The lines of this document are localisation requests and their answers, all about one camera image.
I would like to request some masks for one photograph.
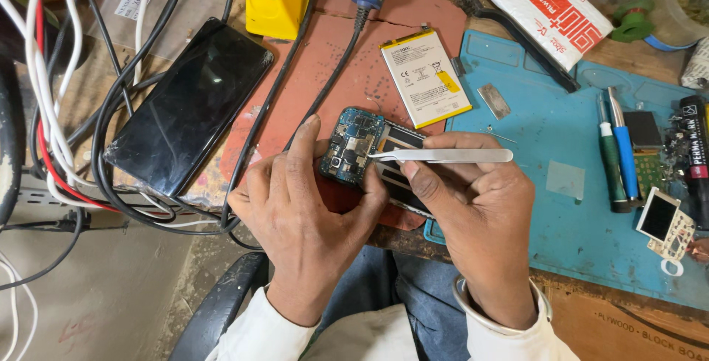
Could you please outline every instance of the green spool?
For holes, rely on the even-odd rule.
[[[613,30],[610,38],[619,42],[633,42],[644,39],[652,34],[655,25],[645,20],[645,17],[655,8],[651,0],[637,0],[620,5],[613,13],[613,19],[620,22],[620,26]]]

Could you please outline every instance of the cracked phone screen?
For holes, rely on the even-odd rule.
[[[179,195],[272,63],[266,48],[210,18],[104,159],[155,191]]]

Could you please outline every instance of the fingernail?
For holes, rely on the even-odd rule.
[[[310,123],[312,123],[313,121],[315,121],[315,119],[319,119],[319,118],[320,118],[320,116],[318,116],[318,115],[311,115],[311,116],[306,120],[306,122],[305,122],[304,124],[310,124]]]
[[[415,161],[407,161],[403,164],[402,169],[403,175],[405,175],[406,178],[411,181],[413,179],[413,176],[418,173],[418,163],[416,163]]]

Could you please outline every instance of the green screwdriver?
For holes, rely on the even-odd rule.
[[[603,167],[606,169],[606,179],[608,181],[608,195],[610,196],[610,211],[630,212],[630,204],[625,197],[623,190],[623,180],[620,177],[620,156],[616,145],[616,138],[610,128],[606,115],[606,102],[603,94],[598,95],[598,112],[600,116],[600,156],[603,159]]]

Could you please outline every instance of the blue anti-static mat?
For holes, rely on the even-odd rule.
[[[567,94],[516,42],[468,30],[460,58],[462,84],[473,110],[448,119],[447,131],[493,132],[537,187],[530,233],[530,265],[545,271],[625,291],[709,310],[709,273],[689,257],[684,275],[660,270],[661,257],[648,249],[649,238],[634,231],[635,212],[610,212],[606,175],[598,148],[599,88],[615,85],[624,110],[643,102],[659,126],[668,127],[671,103],[694,92],[614,68],[581,61],[576,79],[583,89]],[[491,83],[510,106],[497,121],[477,93]],[[549,161],[586,170],[583,200],[546,190]],[[429,239],[440,240],[438,225],[427,223]]]

